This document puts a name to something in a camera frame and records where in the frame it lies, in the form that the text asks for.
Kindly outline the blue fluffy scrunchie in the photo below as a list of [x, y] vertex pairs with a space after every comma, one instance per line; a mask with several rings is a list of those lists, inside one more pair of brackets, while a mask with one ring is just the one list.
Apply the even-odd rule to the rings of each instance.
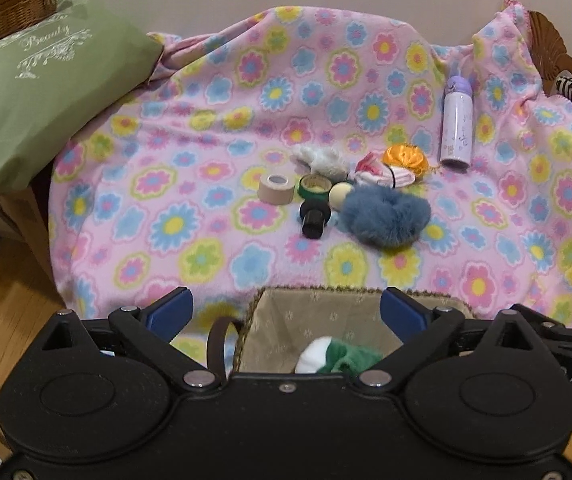
[[380, 185], [356, 186], [345, 196], [340, 211], [349, 234], [381, 249], [414, 243], [430, 219], [427, 200]]

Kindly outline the black cylindrical foam object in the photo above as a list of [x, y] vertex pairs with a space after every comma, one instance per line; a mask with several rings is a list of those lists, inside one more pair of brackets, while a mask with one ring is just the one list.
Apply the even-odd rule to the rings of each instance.
[[309, 240], [319, 240], [330, 219], [331, 210], [325, 200], [308, 198], [299, 210], [301, 231]]

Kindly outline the cream foam ball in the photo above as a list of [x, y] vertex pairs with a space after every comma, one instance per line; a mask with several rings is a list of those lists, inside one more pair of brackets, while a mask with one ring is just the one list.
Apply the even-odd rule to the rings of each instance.
[[354, 186], [349, 182], [336, 183], [328, 193], [328, 203], [331, 209], [341, 211], [345, 198], [353, 191]]

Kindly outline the pink white cloth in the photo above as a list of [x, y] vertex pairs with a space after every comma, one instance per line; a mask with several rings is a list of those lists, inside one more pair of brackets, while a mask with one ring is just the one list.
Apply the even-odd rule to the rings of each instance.
[[385, 188], [405, 188], [415, 180], [413, 171], [400, 166], [386, 165], [381, 155], [368, 152], [354, 168], [352, 179], [359, 185], [372, 184]]

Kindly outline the orange satin pouch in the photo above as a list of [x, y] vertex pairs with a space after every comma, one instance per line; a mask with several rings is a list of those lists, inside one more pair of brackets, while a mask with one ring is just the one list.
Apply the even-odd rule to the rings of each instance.
[[416, 179], [423, 179], [428, 174], [435, 174], [439, 165], [432, 165], [425, 152], [416, 145], [407, 143], [391, 144], [383, 152], [382, 162], [388, 166], [401, 167], [414, 174]]

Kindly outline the green tape roll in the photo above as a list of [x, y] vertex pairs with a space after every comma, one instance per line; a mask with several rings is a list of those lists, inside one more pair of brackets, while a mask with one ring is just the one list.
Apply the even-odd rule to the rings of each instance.
[[325, 200], [327, 202], [332, 187], [333, 182], [326, 177], [319, 174], [306, 174], [300, 179], [297, 191], [303, 200]]

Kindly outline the beige tape roll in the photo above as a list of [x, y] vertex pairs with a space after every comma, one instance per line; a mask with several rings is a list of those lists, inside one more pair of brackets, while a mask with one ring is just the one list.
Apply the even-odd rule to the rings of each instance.
[[295, 181], [283, 174], [263, 174], [258, 188], [258, 199], [274, 206], [292, 202], [295, 195]]

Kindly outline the white fluffy plush toy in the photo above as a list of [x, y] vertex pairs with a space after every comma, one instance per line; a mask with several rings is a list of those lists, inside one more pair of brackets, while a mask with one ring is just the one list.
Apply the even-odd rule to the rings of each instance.
[[334, 148], [299, 144], [293, 148], [293, 156], [307, 165], [312, 174], [319, 174], [331, 182], [347, 180], [350, 165]]

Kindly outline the woven basket with fabric liner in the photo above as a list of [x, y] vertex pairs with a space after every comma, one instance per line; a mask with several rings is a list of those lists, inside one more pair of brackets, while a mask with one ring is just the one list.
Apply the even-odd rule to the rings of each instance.
[[300, 354], [328, 336], [382, 356], [402, 342], [382, 323], [382, 291], [347, 287], [264, 287], [242, 318], [221, 316], [211, 327], [205, 363], [224, 379], [231, 372], [295, 372]]

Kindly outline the lavender white water bottle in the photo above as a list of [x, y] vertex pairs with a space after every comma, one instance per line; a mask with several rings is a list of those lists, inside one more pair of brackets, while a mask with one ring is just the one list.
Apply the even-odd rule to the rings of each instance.
[[474, 102], [472, 86], [462, 76], [446, 81], [439, 162], [458, 171], [466, 171], [472, 162], [474, 140]]

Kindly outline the pink floral fleece blanket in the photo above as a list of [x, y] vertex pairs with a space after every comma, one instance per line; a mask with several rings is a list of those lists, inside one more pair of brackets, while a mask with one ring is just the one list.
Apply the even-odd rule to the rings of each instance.
[[201, 358], [269, 286], [395, 286], [480, 318], [519, 302], [572, 327], [572, 102], [548, 96], [516, 2], [469, 44], [279, 6], [161, 37], [144, 87], [54, 162], [50, 258], [103, 318], [176, 287]]

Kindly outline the green embroidered pillow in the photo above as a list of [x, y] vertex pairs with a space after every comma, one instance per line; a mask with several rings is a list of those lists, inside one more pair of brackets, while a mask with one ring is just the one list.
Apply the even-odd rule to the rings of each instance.
[[0, 40], [0, 191], [28, 186], [78, 130], [147, 81], [163, 47], [88, 0]]

